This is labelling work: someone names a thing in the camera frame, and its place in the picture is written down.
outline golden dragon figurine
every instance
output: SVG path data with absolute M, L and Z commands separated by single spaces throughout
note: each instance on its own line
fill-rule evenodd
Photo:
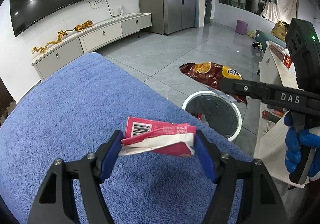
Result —
M 58 39 L 56 41 L 51 41 L 51 42 L 48 42 L 45 47 L 33 47 L 33 49 L 31 50 L 31 53 L 34 54 L 35 52 L 39 52 L 40 53 L 45 53 L 45 51 L 47 50 L 47 47 L 48 45 L 51 45 L 51 44 L 57 44 L 57 43 L 60 43 L 62 40 L 62 37 L 63 36 L 67 36 L 67 31 L 70 31 L 72 32 L 73 30 L 76 30 L 77 32 L 81 32 L 83 31 L 84 29 L 88 28 L 88 27 L 92 27 L 93 26 L 93 21 L 92 20 L 88 20 L 86 22 L 84 22 L 83 24 L 81 25 L 76 25 L 75 28 L 73 28 L 72 30 L 66 30 L 66 31 L 57 31 L 57 35 L 58 35 Z

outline tiled floor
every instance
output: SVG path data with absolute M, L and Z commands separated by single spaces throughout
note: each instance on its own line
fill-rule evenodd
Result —
M 128 36 L 98 52 L 179 107 L 188 95 L 207 90 L 180 72 L 179 66 L 187 62 L 215 62 L 232 67 L 246 80 L 260 79 L 256 72 L 262 56 L 252 49 L 253 38 L 235 33 L 233 28 L 210 23 L 169 36 L 142 32 L 140 37 L 138 39 L 136 34 Z M 260 101 L 249 98 L 248 107 L 243 103 L 237 106 L 243 127 L 236 145 L 253 155 Z

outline barcode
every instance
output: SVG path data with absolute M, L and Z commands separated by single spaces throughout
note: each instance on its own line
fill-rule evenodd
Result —
M 133 122 L 131 136 L 138 136 L 151 131 L 151 124 Z

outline yellow jacket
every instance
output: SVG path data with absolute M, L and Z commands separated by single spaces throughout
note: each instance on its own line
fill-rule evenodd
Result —
M 284 24 L 282 23 L 281 20 L 279 20 L 276 23 L 275 27 L 271 31 L 271 34 L 273 34 L 273 36 L 285 42 L 286 32 L 285 32 Z

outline cabinet drawer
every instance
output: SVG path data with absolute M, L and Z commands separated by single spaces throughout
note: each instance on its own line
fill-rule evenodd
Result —
M 122 34 L 126 35 L 151 26 L 151 15 L 128 19 L 121 22 Z
M 75 39 L 44 57 L 36 64 L 36 66 L 38 67 L 42 77 L 46 79 L 82 54 L 83 50 L 79 39 Z
M 87 35 L 83 36 L 83 42 L 87 49 L 86 51 L 89 52 L 94 48 L 120 36 L 122 36 L 121 23 L 116 23 L 88 33 Z

